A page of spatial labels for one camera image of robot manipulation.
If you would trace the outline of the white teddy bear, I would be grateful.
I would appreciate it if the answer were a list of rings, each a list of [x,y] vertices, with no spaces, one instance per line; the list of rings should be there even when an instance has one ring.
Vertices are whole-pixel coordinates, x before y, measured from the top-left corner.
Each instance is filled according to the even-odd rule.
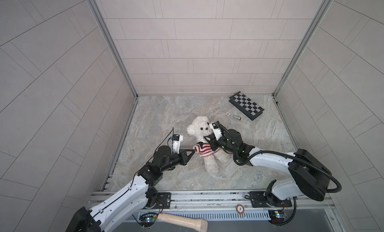
[[[205,137],[213,134],[208,117],[199,116],[187,127],[187,133],[197,140],[194,150],[204,160],[206,171],[216,179],[224,180],[225,177],[219,174],[217,160],[222,164],[229,161],[229,154],[222,149],[214,149]]]

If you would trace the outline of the red white striped sweater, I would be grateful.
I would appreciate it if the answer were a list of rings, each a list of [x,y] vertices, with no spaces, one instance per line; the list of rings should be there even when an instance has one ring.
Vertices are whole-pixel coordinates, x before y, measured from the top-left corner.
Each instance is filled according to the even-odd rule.
[[[214,155],[215,153],[217,153],[219,151],[219,149],[216,149],[216,150],[213,150],[210,146],[209,143],[207,142],[198,142],[195,146],[194,146],[194,150],[196,153],[198,153],[200,155],[200,157],[204,158],[204,157],[209,157],[211,155]]]

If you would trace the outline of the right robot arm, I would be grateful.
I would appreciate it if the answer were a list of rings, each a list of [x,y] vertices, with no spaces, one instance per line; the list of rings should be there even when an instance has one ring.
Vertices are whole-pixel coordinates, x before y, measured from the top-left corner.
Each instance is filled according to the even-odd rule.
[[[238,166],[260,166],[289,174],[287,179],[272,180],[265,192],[256,197],[270,207],[280,207],[284,200],[306,196],[323,201],[326,194],[338,193],[341,183],[314,156],[303,149],[295,153],[267,151],[247,145],[235,130],[215,130],[204,137],[214,150],[222,149],[233,156]]]

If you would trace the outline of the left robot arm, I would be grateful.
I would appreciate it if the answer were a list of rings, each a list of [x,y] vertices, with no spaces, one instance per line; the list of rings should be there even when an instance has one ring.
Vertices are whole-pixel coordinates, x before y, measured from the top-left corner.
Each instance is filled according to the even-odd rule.
[[[159,147],[125,187],[91,209],[77,210],[66,231],[112,232],[132,214],[154,206],[158,195],[155,185],[163,178],[163,172],[187,165],[194,153],[194,149],[173,153],[168,146]]]

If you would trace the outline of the small metal cylinder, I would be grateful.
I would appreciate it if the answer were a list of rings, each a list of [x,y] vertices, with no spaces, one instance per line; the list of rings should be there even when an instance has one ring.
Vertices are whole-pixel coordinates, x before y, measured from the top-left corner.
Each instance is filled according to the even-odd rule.
[[[237,115],[234,115],[234,118],[235,118],[236,120],[239,120],[239,121],[242,119],[240,116],[237,116]]]

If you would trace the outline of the black white checkerboard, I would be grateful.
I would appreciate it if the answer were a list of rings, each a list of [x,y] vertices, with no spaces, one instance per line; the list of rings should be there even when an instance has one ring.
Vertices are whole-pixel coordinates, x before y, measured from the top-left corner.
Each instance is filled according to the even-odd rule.
[[[259,117],[264,109],[242,92],[230,96],[229,102],[241,111],[251,121]]]

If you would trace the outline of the round red white sticker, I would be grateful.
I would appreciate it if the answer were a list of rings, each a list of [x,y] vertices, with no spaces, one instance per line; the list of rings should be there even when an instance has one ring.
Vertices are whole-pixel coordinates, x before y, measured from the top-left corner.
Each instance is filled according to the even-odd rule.
[[[245,207],[243,206],[243,205],[237,205],[236,206],[236,212],[238,213],[238,214],[240,214],[240,215],[242,215],[242,214],[244,214],[244,212],[245,212]]]

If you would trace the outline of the left green circuit board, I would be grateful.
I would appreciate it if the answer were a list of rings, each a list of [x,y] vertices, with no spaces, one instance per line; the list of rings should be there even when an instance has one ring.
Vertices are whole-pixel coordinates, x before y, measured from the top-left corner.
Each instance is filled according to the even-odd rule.
[[[158,218],[157,213],[153,213],[153,212],[145,213],[140,215],[139,224],[144,228],[149,228],[155,224],[157,218]]]

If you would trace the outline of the green circuit board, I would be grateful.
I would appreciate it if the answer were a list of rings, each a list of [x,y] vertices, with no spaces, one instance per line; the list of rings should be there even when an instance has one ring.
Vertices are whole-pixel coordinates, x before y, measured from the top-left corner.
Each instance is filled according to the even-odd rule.
[[[286,214],[282,210],[269,210],[269,222],[273,225],[282,224],[286,219]]]
[[[157,213],[153,213],[153,212],[145,213],[140,215],[139,224],[144,228],[149,228],[155,224],[157,218],[158,218]]]

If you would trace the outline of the right green circuit board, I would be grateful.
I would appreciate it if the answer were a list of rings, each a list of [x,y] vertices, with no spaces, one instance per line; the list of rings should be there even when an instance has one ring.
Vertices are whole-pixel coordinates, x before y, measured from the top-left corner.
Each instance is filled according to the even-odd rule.
[[[282,224],[286,219],[286,214],[282,210],[269,210],[269,222],[273,225]]]

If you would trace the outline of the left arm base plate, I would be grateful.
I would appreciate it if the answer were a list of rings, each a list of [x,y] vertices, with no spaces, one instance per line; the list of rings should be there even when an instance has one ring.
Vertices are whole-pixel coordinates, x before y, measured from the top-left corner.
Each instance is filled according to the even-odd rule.
[[[149,204],[146,209],[169,209],[171,206],[171,196],[169,192],[159,192],[156,200]]]

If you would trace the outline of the aluminium front rail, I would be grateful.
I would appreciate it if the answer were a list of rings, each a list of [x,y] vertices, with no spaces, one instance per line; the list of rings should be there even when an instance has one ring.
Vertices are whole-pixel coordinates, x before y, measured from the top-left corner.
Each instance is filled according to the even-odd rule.
[[[169,209],[141,209],[131,215],[127,222],[138,220],[145,213],[167,213],[191,219],[206,221],[269,221],[269,210],[282,210],[286,219],[293,214],[293,210],[324,210],[329,215],[335,205],[330,197],[322,202],[314,201],[308,197],[290,199],[293,206],[282,208],[253,208],[248,194],[251,191],[262,190],[222,190],[222,191],[162,191],[169,192],[171,206]],[[244,214],[236,212],[237,205],[245,207]]]

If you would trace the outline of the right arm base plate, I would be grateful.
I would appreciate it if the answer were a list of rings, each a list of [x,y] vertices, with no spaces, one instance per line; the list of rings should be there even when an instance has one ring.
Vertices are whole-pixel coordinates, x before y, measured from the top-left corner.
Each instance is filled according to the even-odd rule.
[[[267,196],[265,191],[251,191],[247,198],[251,201],[253,208],[290,208],[293,206],[290,199],[281,201],[272,193]]]

